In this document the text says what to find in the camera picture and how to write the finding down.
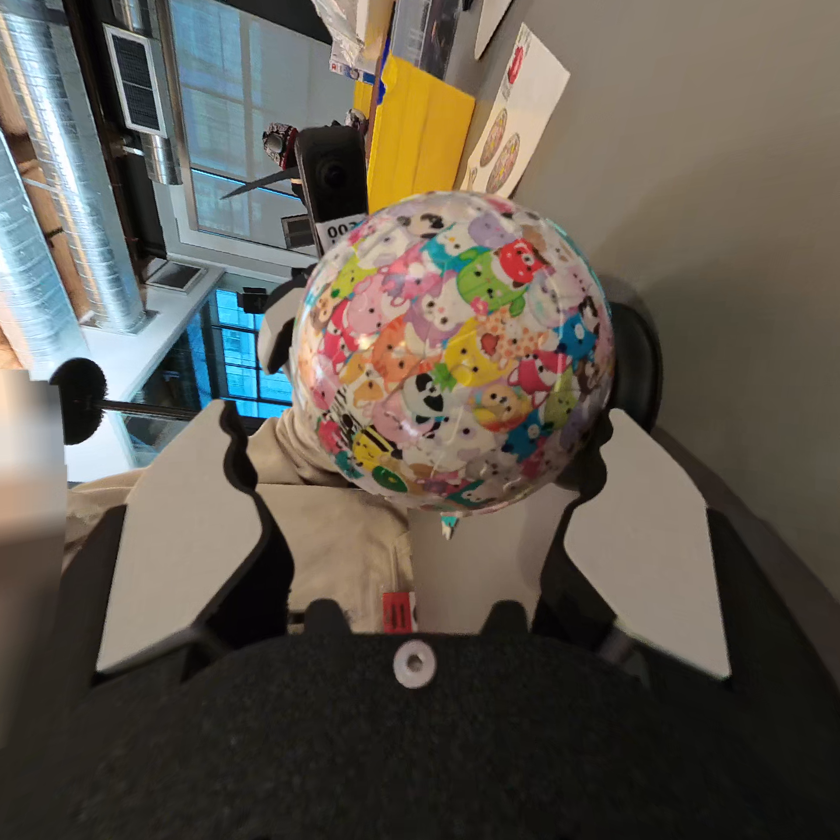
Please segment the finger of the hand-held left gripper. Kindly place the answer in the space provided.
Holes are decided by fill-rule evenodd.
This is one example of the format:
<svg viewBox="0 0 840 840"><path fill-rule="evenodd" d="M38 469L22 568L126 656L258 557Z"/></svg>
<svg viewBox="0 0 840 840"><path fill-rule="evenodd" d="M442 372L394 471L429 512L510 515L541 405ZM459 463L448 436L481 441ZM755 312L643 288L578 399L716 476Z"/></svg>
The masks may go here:
<svg viewBox="0 0 840 840"><path fill-rule="evenodd" d="M314 268L294 268L291 278L280 283L266 299L257 337L257 357L261 370L268 375L278 373L288 363L295 321Z"/></svg>

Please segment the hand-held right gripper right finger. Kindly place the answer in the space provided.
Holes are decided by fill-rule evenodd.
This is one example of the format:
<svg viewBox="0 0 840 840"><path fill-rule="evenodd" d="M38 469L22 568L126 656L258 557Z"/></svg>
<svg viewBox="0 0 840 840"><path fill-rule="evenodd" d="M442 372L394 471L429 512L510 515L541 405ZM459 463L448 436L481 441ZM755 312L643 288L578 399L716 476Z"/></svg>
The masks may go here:
<svg viewBox="0 0 840 840"><path fill-rule="evenodd" d="M647 648L728 679L704 497L623 410L602 416L591 446L577 491L545 486L533 499L547 548L537 632L615 664Z"/></svg>

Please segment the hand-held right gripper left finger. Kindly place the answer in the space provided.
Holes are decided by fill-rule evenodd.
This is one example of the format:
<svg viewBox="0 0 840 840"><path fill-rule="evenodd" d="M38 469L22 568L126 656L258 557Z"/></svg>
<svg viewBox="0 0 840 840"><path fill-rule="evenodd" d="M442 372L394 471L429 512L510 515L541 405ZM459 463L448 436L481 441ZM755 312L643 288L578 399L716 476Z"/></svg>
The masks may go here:
<svg viewBox="0 0 840 840"><path fill-rule="evenodd" d="M247 444L235 406L214 401L143 470L125 503L99 673L287 634L293 559Z"/></svg>

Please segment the colourful puzzle ball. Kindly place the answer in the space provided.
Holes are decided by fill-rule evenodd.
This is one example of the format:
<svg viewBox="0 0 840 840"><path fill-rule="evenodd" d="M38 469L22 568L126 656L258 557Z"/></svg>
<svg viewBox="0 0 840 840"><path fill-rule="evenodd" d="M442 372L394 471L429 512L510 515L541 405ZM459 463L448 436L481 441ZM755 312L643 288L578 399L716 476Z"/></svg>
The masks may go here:
<svg viewBox="0 0 840 840"><path fill-rule="evenodd" d="M613 391L610 304L553 220L430 192L315 265L290 348L303 440L357 488L467 516L549 484Z"/></svg>

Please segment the white puzzle instruction sheet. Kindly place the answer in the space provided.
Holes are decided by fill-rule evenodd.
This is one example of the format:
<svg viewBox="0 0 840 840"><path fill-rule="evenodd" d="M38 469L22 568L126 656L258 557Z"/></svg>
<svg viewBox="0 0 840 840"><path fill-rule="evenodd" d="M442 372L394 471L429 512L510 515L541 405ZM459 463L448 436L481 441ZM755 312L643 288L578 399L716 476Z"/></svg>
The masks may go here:
<svg viewBox="0 0 840 840"><path fill-rule="evenodd" d="M490 116L466 164L460 189L510 197L571 78L522 24Z"/></svg>

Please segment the large glass window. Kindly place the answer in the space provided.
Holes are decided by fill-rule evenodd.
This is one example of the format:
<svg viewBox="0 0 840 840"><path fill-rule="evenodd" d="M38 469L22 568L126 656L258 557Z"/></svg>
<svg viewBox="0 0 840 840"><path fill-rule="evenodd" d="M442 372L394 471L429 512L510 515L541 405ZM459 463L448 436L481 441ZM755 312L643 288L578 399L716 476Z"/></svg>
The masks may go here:
<svg viewBox="0 0 840 840"><path fill-rule="evenodd" d="M225 3L170 2L170 16L197 228L285 249L284 220L306 213L288 182L225 195L277 172L272 123L343 123L354 81L331 70L330 45Z"/></svg>
<svg viewBox="0 0 840 840"><path fill-rule="evenodd" d="M231 402L247 434L291 406L286 376L259 367L262 316L242 307L241 291L224 280L208 293L132 403L198 413L214 400Z"/></svg>

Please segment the black white patterned object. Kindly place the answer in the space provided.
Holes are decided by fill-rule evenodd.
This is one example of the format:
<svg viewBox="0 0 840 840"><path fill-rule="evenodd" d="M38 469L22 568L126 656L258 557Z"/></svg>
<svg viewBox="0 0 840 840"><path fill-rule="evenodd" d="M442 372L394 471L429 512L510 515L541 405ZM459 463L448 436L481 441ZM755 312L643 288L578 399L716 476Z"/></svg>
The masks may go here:
<svg viewBox="0 0 840 840"><path fill-rule="evenodd" d="M271 123L262 134L266 154L282 171L298 165L295 152L297 136L297 128L280 122Z"/></svg>

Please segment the yellow plastic bin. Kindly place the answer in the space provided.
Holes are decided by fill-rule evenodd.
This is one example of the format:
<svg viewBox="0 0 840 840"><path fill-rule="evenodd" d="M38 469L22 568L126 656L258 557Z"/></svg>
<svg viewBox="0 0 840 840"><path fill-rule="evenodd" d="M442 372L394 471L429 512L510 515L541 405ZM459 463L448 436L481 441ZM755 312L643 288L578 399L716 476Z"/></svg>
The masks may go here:
<svg viewBox="0 0 840 840"><path fill-rule="evenodd" d="M382 72L385 95L372 123L367 202L375 213L420 193L449 192L476 99L395 56Z"/></svg>

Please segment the black round-topped pole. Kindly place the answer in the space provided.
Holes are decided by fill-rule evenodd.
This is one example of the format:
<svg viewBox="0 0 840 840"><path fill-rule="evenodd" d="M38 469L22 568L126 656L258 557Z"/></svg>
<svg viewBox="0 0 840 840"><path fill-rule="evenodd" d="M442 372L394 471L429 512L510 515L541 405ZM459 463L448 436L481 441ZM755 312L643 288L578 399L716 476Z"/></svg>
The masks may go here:
<svg viewBox="0 0 840 840"><path fill-rule="evenodd" d="M98 431L106 413L187 423L198 415L190 409L109 400L106 377L99 365L89 358L67 360L52 374L49 384L59 392L66 446L89 440Z"/></svg>

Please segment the white air vent grille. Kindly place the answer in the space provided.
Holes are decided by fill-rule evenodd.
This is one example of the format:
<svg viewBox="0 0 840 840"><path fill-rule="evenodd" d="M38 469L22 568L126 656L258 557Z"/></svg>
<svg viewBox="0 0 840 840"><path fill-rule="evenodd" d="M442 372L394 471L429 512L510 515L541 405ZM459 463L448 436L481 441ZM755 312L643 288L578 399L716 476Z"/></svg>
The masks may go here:
<svg viewBox="0 0 840 840"><path fill-rule="evenodd" d="M138 133L166 139L151 40L109 24L103 25L103 31L125 125Z"/></svg>

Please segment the red badge card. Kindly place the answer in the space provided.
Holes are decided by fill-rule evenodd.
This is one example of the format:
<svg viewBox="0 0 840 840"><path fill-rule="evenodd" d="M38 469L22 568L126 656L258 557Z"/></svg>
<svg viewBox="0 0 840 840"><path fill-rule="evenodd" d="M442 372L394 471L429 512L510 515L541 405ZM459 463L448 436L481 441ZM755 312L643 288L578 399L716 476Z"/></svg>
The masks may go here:
<svg viewBox="0 0 840 840"><path fill-rule="evenodd" d="M385 592L382 595L382 631L390 635L417 632L414 591Z"/></svg>

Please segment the silver ventilation duct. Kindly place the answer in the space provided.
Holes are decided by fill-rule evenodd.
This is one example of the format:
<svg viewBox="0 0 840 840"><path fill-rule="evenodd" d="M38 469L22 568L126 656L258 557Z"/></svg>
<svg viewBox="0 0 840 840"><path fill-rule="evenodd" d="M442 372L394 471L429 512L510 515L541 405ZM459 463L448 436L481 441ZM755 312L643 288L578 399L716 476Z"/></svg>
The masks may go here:
<svg viewBox="0 0 840 840"><path fill-rule="evenodd" d="M148 317L63 7L2 1L1 49L93 322L137 333Z"/></svg>

